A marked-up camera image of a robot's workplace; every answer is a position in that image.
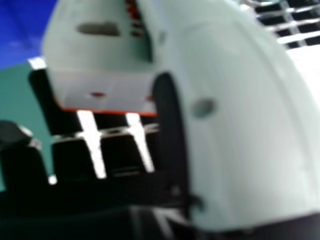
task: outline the teal wall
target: teal wall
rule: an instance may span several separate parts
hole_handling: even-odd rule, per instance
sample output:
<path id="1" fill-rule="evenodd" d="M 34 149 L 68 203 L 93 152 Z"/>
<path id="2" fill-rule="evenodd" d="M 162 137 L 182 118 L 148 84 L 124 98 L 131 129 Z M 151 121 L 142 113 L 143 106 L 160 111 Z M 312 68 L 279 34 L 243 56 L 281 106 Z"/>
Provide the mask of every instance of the teal wall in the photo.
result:
<path id="1" fill-rule="evenodd" d="M 42 142 L 42 155 L 47 172 L 52 174 L 51 137 L 36 97 L 29 86 L 30 71 L 29 64 L 0 71 L 0 120 L 14 121 L 33 132 Z"/>

